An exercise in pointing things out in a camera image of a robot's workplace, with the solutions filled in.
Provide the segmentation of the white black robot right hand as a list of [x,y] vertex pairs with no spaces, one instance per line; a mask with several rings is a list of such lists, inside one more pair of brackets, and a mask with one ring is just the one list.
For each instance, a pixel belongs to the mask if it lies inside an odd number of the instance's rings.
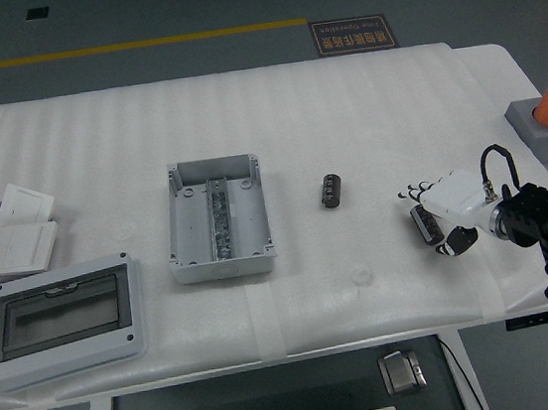
[[410,217],[423,241],[438,254],[457,257],[478,241],[479,232],[503,239],[498,204],[501,197],[488,181],[454,171],[436,183],[421,182],[399,193],[411,200]]

